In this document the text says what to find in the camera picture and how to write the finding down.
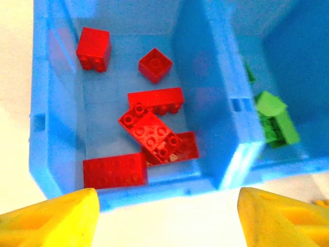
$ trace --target blue plastic wall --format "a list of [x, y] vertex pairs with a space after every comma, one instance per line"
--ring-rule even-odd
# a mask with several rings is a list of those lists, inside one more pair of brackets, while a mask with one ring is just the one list
[[268, 35], [238, 36], [258, 81], [288, 105], [301, 142], [266, 147], [244, 183], [329, 170], [329, 2], [300, 0]]
[[[99, 190], [101, 210], [241, 185], [264, 144], [252, 92], [221, 1], [34, 1], [30, 172], [46, 197], [83, 188], [82, 161], [140, 152], [117, 119], [127, 93], [181, 86], [178, 114], [161, 119], [194, 131], [200, 159], [148, 169], [149, 185]], [[109, 30], [106, 73], [82, 70], [82, 27]], [[157, 47], [174, 61], [158, 85], [138, 71]]]

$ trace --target bin compartment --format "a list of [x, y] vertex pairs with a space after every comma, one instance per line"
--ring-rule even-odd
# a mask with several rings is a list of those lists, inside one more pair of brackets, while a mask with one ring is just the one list
[[240, 52], [257, 78], [254, 95], [267, 90], [279, 96], [301, 141], [266, 146], [244, 183], [329, 170], [329, 3], [247, 2], [236, 1], [232, 22]]
[[[30, 172], [48, 198], [83, 188], [82, 161], [140, 152], [120, 127], [127, 94], [181, 87], [161, 120], [194, 131], [200, 158], [148, 168], [149, 185], [98, 190], [101, 210], [241, 185], [264, 145], [230, 11], [207, 0], [35, 0]], [[82, 28], [108, 30], [107, 71], [76, 58]], [[154, 47], [173, 61], [157, 85], [138, 71]]]

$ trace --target yellow triangular block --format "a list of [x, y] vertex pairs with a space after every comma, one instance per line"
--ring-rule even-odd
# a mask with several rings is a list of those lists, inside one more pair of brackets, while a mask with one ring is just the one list
[[99, 215], [94, 189], [0, 215], [0, 247], [90, 246]]
[[237, 210], [248, 247], [328, 247], [329, 209], [242, 188]]

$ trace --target red 2x4 brick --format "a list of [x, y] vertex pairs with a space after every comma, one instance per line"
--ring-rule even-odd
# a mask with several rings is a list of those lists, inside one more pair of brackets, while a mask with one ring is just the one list
[[128, 94], [129, 107], [141, 103], [154, 114], [164, 115], [168, 111], [175, 114], [184, 103], [183, 93], [180, 87], [172, 89], [159, 89]]
[[140, 103], [120, 117], [119, 123], [160, 163], [181, 145], [177, 135]]
[[133, 153], [83, 161], [85, 188], [115, 188], [148, 183], [143, 153]]

